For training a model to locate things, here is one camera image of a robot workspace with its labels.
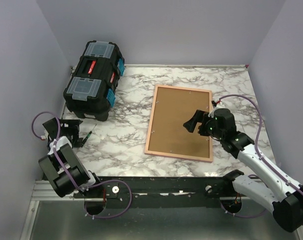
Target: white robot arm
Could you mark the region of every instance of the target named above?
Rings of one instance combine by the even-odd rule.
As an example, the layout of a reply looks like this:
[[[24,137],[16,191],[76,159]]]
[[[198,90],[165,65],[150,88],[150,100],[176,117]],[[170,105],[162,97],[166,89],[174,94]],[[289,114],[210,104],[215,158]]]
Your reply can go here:
[[[197,110],[183,126],[192,133],[197,123],[201,123],[198,128],[201,136],[219,141],[226,152],[250,167],[265,183],[259,184],[246,175],[240,175],[232,181],[237,193],[266,208],[288,232],[303,225],[303,185],[264,156],[249,136],[237,131],[234,115],[229,109],[215,107],[210,113]]]

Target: toolbox lid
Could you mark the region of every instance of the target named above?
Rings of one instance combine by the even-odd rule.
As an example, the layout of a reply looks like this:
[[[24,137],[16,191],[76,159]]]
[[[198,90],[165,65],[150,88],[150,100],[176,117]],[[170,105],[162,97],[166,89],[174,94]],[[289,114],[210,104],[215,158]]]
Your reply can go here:
[[[89,79],[81,77],[73,77],[67,94],[72,94],[72,99],[87,101],[87,97],[96,97],[98,89],[100,88],[102,80]]]
[[[91,42],[88,45],[84,56],[103,57],[110,59],[114,47],[115,46],[113,44],[109,44],[108,42],[105,41]]]

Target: lavender wall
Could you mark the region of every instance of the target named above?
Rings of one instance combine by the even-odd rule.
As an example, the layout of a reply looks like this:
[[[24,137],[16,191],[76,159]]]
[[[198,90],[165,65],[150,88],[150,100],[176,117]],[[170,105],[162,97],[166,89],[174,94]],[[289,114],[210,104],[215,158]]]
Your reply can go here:
[[[20,238],[46,153],[30,124],[62,111],[69,69],[36,1],[0,1],[0,240]]]
[[[248,64],[285,0],[37,0],[76,65],[91,40],[127,64]]]
[[[277,162],[303,184],[303,0],[287,0],[249,66]]]

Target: toolbox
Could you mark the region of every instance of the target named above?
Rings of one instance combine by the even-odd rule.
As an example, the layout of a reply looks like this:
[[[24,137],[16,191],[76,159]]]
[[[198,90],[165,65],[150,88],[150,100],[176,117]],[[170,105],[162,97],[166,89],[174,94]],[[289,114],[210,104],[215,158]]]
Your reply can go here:
[[[124,63],[115,43],[89,41],[63,92],[68,110],[81,119],[106,121],[115,103]]]

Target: marble surface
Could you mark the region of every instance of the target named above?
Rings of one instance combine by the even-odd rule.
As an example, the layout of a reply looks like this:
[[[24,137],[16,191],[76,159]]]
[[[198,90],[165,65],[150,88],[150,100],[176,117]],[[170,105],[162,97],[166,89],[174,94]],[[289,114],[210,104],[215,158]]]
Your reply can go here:
[[[253,171],[213,141],[213,162],[200,162],[144,154],[156,84],[212,90],[213,99],[240,94],[256,101],[246,68],[127,67],[119,80],[114,108],[105,122],[84,119],[80,136],[93,134],[83,148],[74,149],[83,165],[98,176],[215,177],[232,170]],[[249,102],[237,97],[223,100],[235,116],[237,129],[255,138],[258,115]],[[63,118],[77,119],[64,110]],[[259,147],[274,161],[263,127]]]

